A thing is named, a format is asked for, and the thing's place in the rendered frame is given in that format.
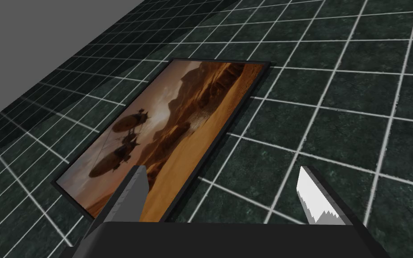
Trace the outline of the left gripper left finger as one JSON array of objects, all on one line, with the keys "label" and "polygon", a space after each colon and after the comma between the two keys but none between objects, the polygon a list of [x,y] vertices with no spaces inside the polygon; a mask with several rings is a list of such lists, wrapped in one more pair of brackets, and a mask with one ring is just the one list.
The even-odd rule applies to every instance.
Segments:
[{"label": "left gripper left finger", "polygon": [[138,222],[149,192],[145,166],[133,166],[91,224]]}]

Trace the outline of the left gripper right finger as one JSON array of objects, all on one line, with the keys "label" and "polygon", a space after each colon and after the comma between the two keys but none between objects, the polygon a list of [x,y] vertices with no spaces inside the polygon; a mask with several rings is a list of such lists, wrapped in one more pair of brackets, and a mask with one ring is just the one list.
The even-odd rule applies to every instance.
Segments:
[{"label": "left gripper right finger", "polygon": [[300,167],[296,191],[309,224],[352,225],[351,209],[314,167]]}]

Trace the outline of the framed brown desert picture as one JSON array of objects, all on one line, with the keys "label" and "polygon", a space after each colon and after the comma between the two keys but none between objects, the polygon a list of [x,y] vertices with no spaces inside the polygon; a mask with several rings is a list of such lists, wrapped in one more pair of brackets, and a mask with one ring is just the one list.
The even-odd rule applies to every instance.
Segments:
[{"label": "framed brown desert picture", "polygon": [[95,221],[133,168],[147,179],[140,222],[163,222],[271,65],[171,58],[52,185]]}]

